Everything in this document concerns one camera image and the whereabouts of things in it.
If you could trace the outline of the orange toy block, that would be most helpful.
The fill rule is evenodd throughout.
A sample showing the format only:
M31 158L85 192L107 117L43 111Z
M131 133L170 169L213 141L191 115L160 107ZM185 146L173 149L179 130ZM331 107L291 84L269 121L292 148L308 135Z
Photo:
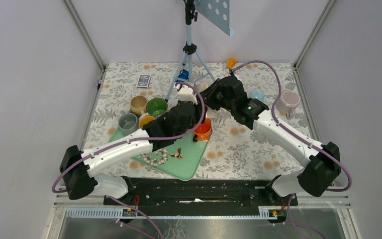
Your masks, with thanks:
M229 68L229 69L232 69L234 68L234 66L236 65L237 63L237 60L233 57L229 58L226 62L226 67Z

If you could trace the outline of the seahorse pattern mug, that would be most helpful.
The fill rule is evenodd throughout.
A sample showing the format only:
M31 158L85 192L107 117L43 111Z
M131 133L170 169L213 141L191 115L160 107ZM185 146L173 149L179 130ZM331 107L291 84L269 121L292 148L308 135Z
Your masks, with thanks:
M205 117L207 119L217 119L218 118L218 113L217 111L211 109L211 108L207 108L206 110L206 113L205 113Z

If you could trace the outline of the grey blue mug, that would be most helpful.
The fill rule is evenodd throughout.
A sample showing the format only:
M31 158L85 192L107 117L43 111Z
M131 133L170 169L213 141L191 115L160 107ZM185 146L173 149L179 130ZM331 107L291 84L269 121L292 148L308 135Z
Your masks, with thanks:
M139 119L133 113L125 113L118 120L118 127L122 135L127 136L139 129Z

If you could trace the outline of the light blue faceted mug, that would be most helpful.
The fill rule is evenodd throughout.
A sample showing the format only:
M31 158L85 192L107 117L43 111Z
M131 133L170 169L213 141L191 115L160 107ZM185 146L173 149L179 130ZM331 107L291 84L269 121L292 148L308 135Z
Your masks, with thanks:
M250 93L250 98L257 99L260 102L263 102L265 99L265 94L261 89L254 89Z

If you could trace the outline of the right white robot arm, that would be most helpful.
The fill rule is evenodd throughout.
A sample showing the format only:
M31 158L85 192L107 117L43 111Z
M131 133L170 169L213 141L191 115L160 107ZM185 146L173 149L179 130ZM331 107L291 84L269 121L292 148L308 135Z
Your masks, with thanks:
M213 110L223 108L249 129L267 136L290 153L303 167L287 175L276 176L265 192L268 203L278 205L293 193L307 192L320 197L340 174L339 147L306 137L290 125L272 116L269 107L249 98L235 76L217 79L201 93L204 103Z

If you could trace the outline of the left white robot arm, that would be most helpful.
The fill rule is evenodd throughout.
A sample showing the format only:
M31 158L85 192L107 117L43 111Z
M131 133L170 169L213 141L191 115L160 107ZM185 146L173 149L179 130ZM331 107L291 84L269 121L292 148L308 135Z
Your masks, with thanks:
M151 153L174 144L192 131L205 119L206 106L203 102L179 102L162 117L144 125L127 136L96 147L89 152L79 150L77 145L66 149L59 170L60 180L65 184L62 193L77 200L90 195L97 189L98 174L116 162Z

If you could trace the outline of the lilac mug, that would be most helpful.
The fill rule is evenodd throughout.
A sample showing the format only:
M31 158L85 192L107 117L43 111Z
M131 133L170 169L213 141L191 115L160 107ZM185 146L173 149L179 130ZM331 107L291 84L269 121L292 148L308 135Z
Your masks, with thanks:
M276 103L275 108L279 113L284 114L288 120L295 117L295 110L300 105L300 95L291 90L283 91Z

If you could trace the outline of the cream mug green inside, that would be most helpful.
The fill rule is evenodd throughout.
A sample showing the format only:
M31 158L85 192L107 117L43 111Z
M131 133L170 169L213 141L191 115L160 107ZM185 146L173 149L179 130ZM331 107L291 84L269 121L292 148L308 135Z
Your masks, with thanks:
M168 104L165 99L153 98L148 101L146 111L149 115L158 118L168 110Z

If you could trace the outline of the orange mug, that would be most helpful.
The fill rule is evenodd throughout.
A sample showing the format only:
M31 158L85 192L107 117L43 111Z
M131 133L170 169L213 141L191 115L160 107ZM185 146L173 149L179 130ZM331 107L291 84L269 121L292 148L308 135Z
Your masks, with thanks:
M212 133L212 124L210 119L206 118L193 132L192 141L208 141Z

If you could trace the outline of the cream ribbed mug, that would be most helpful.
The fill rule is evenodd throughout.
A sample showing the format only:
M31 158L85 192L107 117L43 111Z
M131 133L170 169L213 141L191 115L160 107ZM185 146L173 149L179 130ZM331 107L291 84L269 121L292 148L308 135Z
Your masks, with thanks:
M207 83L207 82L202 82L202 83L198 84L198 86L197 86L197 90L198 90L199 92L203 92L203 91L205 91L208 87L209 87L209 83Z

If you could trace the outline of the floral tablecloth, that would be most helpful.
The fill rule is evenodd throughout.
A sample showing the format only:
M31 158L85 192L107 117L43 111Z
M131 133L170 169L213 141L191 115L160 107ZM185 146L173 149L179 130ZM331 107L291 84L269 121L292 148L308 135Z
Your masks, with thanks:
M148 99L166 96L177 63L110 63L102 82L94 116L83 148L109 142L118 127L121 111L141 95ZM136 87L140 74L151 75L147 89ZM298 91L290 63L251 64L236 72L245 91L261 89L271 106L279 90ZM289 153L268 137L238 124L225 110L212 122L213 132L195 174L197 179L272 179L300 169Z

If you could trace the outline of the blue toy car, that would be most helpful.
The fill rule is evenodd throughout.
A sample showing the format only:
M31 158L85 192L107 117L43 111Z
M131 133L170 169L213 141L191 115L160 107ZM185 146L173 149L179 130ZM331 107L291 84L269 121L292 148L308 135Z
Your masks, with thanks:
M177 76L178 81L188 81L189 80L189 71L186 69L182 69L179 71Z

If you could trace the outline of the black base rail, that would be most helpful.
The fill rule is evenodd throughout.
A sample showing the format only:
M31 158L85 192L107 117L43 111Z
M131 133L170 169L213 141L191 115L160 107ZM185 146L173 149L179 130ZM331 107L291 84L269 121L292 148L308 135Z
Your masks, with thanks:
M119 201L149 216L258 216L259 207L285 209L296 197L275 196L266 180L125 178Z

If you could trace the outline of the blue tripod stand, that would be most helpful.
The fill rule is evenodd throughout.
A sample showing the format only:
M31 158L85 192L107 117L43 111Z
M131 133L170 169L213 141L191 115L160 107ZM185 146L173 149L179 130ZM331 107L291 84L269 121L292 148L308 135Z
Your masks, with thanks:
M173 79L171 81L171 85L169 87L168 93L165 97L165 101L168 102L170 99L172 90L174 88L174 83L176 80L184 80L183 78L179 78L180 71L183 69L185 65L188 65L188 78L185 79L185 81L188 82L197 82L206 76L209 76L212 81L215 81L215 77L212 74L211 70L207 66L206 62L202 58L201 54L199 53L197 46L193 44L192 42L192 27L191 24L193 22L197 21L198 17L198 12L195 9L195 3L193 0L184 0L184 5L185 5L185 24L186 24L186 36L187 40L186 43L183 47L183 55L180 59L180 62L178 64L178 67L176 69L176 72L173 76ZM203 65L204 69L206 70L206 74L201 76L200 78L197 78L196 80L193 78L193 60L192 57L196 55L201 64Z

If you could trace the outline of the perforated blue calibration plate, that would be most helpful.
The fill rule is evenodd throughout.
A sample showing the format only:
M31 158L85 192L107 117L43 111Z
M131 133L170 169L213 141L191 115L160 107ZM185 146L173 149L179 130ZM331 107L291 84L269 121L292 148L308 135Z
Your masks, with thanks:
M234 35L230 27L230 0L195 0L195 9L228 36Z

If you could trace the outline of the blue butterfly mug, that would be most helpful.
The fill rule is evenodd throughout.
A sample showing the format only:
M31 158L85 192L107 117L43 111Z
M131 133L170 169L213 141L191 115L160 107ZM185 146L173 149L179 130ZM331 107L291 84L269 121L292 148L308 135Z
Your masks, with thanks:
M146 124L148 124L149 122L151 122L155 119L156 118L154 116L151 116L151 115L142 115L139 118L139 128L142 128L143 126L145 126Z

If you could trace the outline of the playing card deck box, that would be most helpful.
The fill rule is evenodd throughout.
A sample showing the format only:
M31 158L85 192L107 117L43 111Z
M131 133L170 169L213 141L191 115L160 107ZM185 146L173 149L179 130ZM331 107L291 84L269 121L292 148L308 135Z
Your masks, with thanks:
M136 83L137 88L147 89L150 85L151 75L140 74Z

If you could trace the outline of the beige mug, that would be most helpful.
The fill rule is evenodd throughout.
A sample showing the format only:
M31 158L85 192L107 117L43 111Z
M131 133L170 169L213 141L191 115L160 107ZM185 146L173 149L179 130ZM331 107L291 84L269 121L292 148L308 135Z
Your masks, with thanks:
M140 117L141 115L145 114L146 106L147 106L148 100L144 96L135 96L130 101L130 110L133 114Z

